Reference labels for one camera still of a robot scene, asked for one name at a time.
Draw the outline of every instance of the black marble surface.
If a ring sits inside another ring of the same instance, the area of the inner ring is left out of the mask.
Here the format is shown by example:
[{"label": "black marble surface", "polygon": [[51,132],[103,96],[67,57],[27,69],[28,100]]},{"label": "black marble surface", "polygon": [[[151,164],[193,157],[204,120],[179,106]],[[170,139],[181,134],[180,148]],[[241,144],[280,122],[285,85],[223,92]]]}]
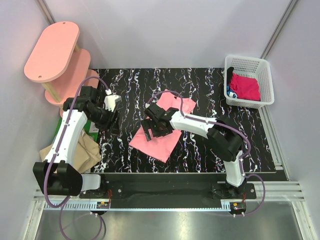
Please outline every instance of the black marble surface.
[{"label": "black marble surface", "polygon": [[246,172],[275,172],[270,148],[258,110],[229,106],[223,94],[222,68],[98,69],[110,89],[121,96],[120,135],[99,133],[102,161],[92,168],[96,173],[220,173],[221,159],[215,156],[207,139],[182,132],[166,163],[156,160],[129,142],[144,119],[144,105],[152,95],[165,89],[177,91],[196,102],[193,114],[219,117],[227,114],[251,142],[244,159]]}]

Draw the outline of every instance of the pink fabric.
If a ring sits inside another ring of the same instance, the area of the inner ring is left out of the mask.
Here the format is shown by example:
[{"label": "pink fabric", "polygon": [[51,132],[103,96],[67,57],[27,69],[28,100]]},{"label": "pink fabric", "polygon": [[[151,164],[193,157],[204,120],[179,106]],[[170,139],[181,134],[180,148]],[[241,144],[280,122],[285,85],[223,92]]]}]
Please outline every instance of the pink fabric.
[{"label": "pink fabric", "polygon": [[[179,97],[175,98],[175,96],[170,92],[165,92],[162,93],[156,104],[164,110],[168,110],[171,107],[180,109],[181,99]],[[182,110],[184,113],[191,113],[195,106],[196,103],[190,98],[183,99]],[[171,134],[160,137],[152,137],[151,130],[149,130],[149,132],[151,140],[147,141],[144,130],[141,126],[129,143],[129,146],[138,149],[161,162],[167,162],[170,154],[177,145],[181,131],[173,130]]]},{"label": "pink fabric", "polygon": [[237,94],[238,99],[260,101],[259,85],[255,78],[233,73],[229,86]]}]

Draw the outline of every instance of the wall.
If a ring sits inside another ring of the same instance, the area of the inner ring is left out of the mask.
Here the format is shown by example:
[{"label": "wall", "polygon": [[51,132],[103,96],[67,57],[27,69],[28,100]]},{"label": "wall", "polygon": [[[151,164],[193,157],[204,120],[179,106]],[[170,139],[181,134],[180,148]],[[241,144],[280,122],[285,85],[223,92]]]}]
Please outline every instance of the wall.
[{"label": "wall", "polygon": [[59,114],[24,75],[45,18],[34,0],[3,1],[0,12],[0,238],[17,240],[37,186],[33,163],[52,141]]},{"label": "wall", "polygon": [[292,180],[299,181],[320,236],[320,2],[300,1],[268,61],[275,102],[269,107]]},{"label": "wall", "polygon": [[92,68],[222,67],[260,57],[289,0],[46,0],[80,27]]}]

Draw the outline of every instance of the white plastic basket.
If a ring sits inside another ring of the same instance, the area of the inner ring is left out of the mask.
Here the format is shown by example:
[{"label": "white plastic basket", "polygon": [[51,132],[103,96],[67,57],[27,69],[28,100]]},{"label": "white plastic basket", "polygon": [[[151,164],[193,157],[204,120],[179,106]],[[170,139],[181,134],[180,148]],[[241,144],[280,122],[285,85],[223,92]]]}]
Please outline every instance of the white plastic basket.
[{"label": "white plastic basket", "polygon": [[[232,98],[227,95],[227,69],[234,67],[237,75],[255,78],[259,85],[260,101]],[[255,57],[228,55],[224,62],[224,96],[228,105],[258,109],[275,101],[269,62]]]}]

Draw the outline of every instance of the gray floor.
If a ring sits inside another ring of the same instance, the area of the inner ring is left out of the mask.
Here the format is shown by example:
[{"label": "gray floor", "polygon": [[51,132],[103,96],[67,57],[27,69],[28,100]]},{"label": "gray floor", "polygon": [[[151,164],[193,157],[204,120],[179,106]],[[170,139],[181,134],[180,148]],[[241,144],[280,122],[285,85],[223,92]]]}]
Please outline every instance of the gray floor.
[{"label": "gray floor", "polygon": [[[248,203],[255,208],[256,203]],[[83,211],[65,211],[65,226]],[[63,240],[59,211],[44,211],[37,240]],[[217,216],[210,212],[107,212],[103,215],[104,240],[302,240],[290,203],[266,202],[260,211],[244,218]],[[99,220],[86,216],[65,230],[73,240],[92,239]]]}]

